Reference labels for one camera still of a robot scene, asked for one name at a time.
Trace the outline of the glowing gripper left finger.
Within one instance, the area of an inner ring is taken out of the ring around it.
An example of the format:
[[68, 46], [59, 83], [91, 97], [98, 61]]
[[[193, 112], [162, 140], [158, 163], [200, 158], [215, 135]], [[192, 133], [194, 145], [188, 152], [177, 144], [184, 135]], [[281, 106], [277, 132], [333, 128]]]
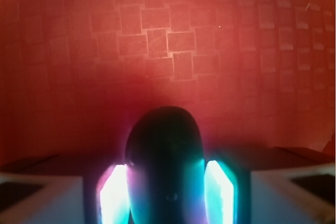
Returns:
[[125, 168], [108, 155], [1, 165], [1, 223], [128, 223]]

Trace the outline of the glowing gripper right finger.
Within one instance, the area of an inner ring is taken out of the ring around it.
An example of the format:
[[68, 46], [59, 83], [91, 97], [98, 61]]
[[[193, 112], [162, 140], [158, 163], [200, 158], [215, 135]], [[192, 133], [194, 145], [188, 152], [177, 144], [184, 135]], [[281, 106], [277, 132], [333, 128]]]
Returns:
[[205, 209], [208, 223], [335, 223], [335, 159], [303, 147], [214, 151]]

